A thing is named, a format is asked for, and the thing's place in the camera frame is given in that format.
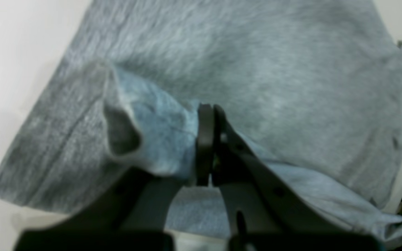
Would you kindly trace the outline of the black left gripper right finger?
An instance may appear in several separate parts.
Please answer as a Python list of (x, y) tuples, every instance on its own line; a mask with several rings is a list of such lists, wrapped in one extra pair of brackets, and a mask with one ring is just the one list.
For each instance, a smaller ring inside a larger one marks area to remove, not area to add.
[(384, 251), (367, 234), (352, 234), (307, 206), (254, 154), (214, 105), (212, 178), (225, 202), (228, 251)]

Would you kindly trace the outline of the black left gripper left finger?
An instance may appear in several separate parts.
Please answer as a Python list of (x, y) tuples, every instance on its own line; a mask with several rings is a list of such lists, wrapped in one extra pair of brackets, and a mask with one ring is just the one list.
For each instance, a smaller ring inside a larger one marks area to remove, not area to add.
[(163, 232), (182, 183), (132, 168), (94, 203), (43, 230), (26, 230), (16, 251), (173, 251)]

